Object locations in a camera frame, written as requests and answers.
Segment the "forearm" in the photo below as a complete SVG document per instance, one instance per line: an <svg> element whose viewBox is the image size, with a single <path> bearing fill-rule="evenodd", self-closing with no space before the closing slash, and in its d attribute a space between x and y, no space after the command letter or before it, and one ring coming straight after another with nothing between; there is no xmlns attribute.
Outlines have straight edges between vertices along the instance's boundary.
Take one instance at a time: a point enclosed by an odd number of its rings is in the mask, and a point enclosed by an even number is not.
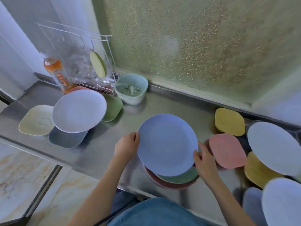
<svg viewBox="0 0 301 226"><path fill-rule="evenodd" d="M114 156L103 178L73 215L67 226L83 226L97 223L110 214L119 179L128 160Z"/></svg>
<svg viewBox="0 0 301 226"><path fill-rule="evenodd" d="M229 226L256 226L243 211L243 208L235 200L222 180L216 181L215 184L211 185L210 189L219 203L223 216Z"/></svg>

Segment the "person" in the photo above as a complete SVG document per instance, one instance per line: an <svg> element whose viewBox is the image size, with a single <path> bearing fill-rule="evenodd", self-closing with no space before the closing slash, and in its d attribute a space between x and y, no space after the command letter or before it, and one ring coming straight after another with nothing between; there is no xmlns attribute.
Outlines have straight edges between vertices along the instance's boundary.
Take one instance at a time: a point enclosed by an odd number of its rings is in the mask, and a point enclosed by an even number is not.
<svg viewBox="0 0 301 226"><path fill-rule="evenodd" d="M104 222L110 215L119 179L127 163L136 155L140 142L139 133L123 136L115 145L111 159L103 178L86 198L82 206L72 216L67 226L138 226L138 225L208 225L184 207L166 198L151 198L138 203L122 213ZM243 211L230 190L218 175L216 161L206 146L199 142L202 152L194 151L195 166L199 176L214 194L222 214L229 226L255 226Z"/></svg>

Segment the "countertop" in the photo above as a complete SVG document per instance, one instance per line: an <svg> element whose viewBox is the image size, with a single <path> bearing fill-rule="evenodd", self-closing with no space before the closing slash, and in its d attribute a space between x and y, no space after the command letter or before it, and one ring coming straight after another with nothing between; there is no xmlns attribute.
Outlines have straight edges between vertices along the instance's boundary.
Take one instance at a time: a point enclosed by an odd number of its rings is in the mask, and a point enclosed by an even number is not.
<svg viewBox="0 0 301 226"><path fill-rule="evenodd" d="M64 95L57 86L38 81L0 113L0 141L100 179L114 155L117 141L127 133L136 132L153 115L166 113L182 118L201 142L218 133L214 126L214 114L219 105L157 86L150 86L150 89L140 105L124 105L114 121L100 122L89 131L79 147L65 149L51 144L48 136L35 137L18 130L20 121L31 108L42 104L54 106ZM250 186L243 169L220 169L219 174L240 202L244 190ZM167 197L211 223L226 225L214 195L202 179L186 190L165 189L149 178L136 157L127 165L118 187L146 197Z"/></svg>

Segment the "green plate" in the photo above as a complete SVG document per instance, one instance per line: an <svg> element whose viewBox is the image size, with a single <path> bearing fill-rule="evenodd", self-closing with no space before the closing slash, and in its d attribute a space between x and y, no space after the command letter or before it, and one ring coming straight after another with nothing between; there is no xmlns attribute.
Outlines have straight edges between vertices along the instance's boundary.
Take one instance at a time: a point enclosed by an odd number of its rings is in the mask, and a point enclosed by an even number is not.
<svg viewBox="0 0 301 226"><path fill-rule="evenodd" d="M122 109L122 100L108 94L103 94L103 96L107 101L107 112L104 115L102 121L112 121L117 117L118 113Z"/></svg>
<svg viewBox="0 0 301 226"><path fill-rule="evenodd" d="M177 176L172 176L172 177L162 176L162 175L157 175L157 176L166 182L183 184L194 180L197 175L198 175L197 169L195 167L190 167L188 171Z"/></svg>

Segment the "bottle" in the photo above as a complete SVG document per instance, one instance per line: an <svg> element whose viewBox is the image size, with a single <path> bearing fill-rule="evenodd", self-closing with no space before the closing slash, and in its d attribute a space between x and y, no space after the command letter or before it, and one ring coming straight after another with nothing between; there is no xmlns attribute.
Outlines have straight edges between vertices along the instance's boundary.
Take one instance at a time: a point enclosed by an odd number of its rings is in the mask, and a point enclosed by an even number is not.
<svg viewBox="0 0 301 226"><path fill-rule="evenodd" d="M44 68L54 79L57 85L64 91L64 93L70 91L74 85L67 79L66 72L61 61L56 58L52 58L47 53L41 53L41 56L44 59Z"/></svg>

